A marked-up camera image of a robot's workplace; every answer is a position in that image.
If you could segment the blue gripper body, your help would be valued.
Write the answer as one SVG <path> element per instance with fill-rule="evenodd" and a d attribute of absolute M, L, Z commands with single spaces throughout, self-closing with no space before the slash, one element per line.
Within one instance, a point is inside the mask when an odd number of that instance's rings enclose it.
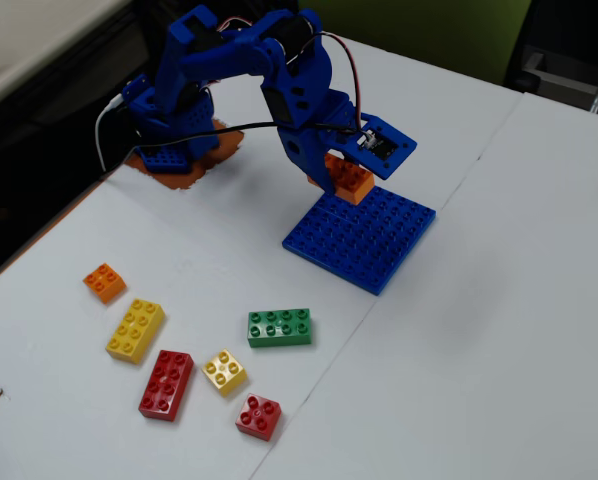
<path fill-rule="evenodd" d="M 329 150 L 361 137 L 355 123 L 355 107 L 341 91 L 329 91 L 300 128 L 278 127 L 290 160 L 302 169 L 315 164 Z"/>

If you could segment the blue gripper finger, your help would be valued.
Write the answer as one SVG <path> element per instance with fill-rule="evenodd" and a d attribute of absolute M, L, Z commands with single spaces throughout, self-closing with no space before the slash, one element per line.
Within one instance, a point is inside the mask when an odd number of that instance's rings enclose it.
<path fill-rule="evenodd" d="M 291 161 L 325 193 L 334 195 L 335 187 L 325 165 L 325 154 L 326 151 L 322 147 L 291 144 Z"/>

